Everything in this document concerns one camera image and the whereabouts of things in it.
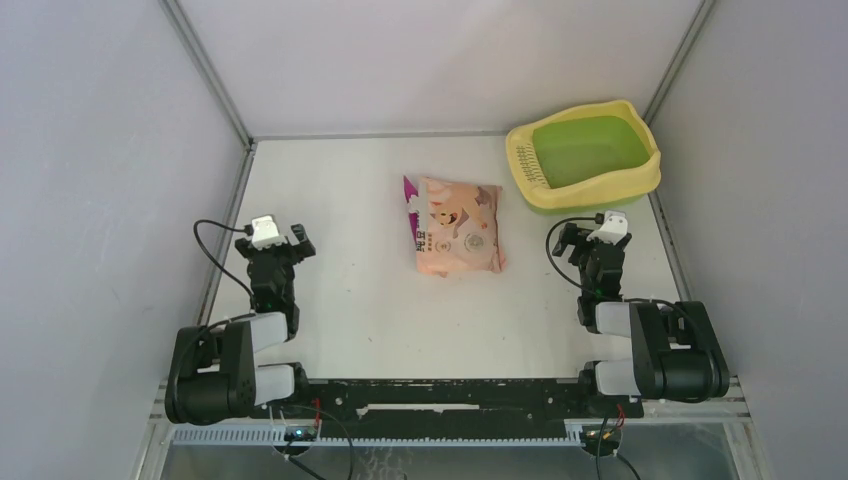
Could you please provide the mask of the yellow green litter box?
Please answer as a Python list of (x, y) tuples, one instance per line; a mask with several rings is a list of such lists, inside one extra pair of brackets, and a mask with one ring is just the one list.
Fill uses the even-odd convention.
[(605, 209), (653, 192), (661, 152), (623, 99), (567, 108), (513, 128), (506, 158), (519, 192), (539, 214)]

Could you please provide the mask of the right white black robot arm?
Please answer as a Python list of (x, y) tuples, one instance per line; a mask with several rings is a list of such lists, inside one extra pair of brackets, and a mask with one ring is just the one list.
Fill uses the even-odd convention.
[(580, 217), (555, 223), (546, 235), (546, 256), (579, 291), (580, 325), (628, 340), (630, 355), (586, 363), (579, 406), (602, 416), (624, 398), (701, 403), (724, 396), (730, 374), (704, 304), (624, 296), (621, 280), (632, 239), (627, 221), (618, 214), (593, 220), (595, 229)]

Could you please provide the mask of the pink cat litter bag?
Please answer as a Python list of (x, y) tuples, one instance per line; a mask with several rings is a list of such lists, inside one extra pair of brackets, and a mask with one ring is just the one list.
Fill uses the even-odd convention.
[(422, 176), (403, 179), (417, 270), (500, 273), (506, 259), (499, 240), (502, 188)]

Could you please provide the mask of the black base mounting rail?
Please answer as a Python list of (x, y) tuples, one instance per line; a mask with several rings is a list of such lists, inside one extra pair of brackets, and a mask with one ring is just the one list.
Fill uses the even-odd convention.
[(577, 379), (312, 380), (281, 404), (353, 440), (563, 439), (568, 421), (640, 419), (641, 401), (602, 397)]

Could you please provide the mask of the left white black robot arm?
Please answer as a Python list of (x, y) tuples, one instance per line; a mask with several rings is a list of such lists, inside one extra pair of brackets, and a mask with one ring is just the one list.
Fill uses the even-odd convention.
[(297, 363), (261, 365), (257, 355), (293, 340), (300, 326), (294, 268), (315, 255), (303, 225), (288, 232), (273, 216), (240, 230), (236, 250), (247, 261), (247, 313), (178, 331), (166, 382), (164, 408), (175, 424), (212, 425), (249, 416), (274, 402), (290, 417), (305, 414), (313, 394)]

